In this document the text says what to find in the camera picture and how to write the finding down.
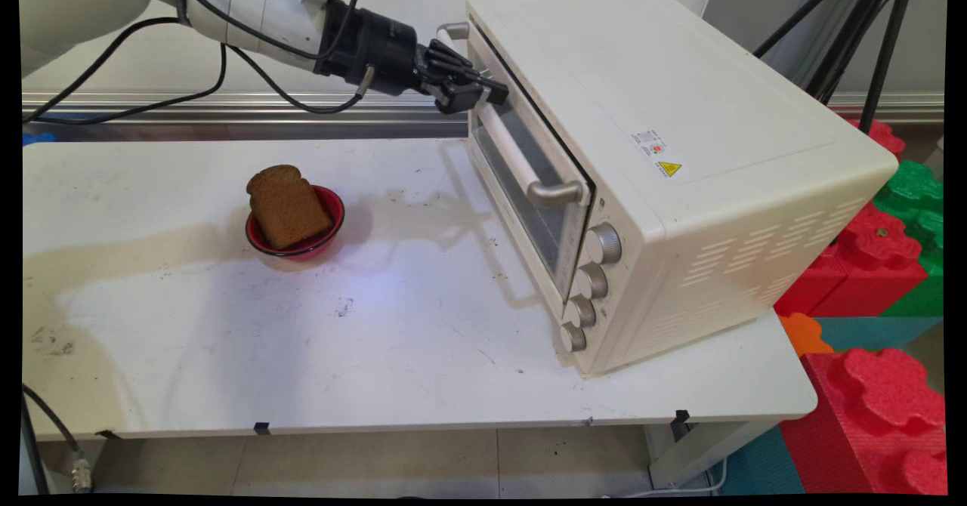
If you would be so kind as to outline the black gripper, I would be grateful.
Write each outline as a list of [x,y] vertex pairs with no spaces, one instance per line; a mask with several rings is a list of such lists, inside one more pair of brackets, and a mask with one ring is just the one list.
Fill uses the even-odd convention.
[[[473,68],[469,59],[439,39],[420,45],[413,27],[366,8],[354,11],[356,39],[353,45],[351,83],[360,85],[370,67],[370,91],[400,96],[414,91],[428,96],[424,84],[437,87],[436,107],[446,115],[466,113],[478,104],[501,106],[510,89]],[[419,50],[419,72],[417,53]]]

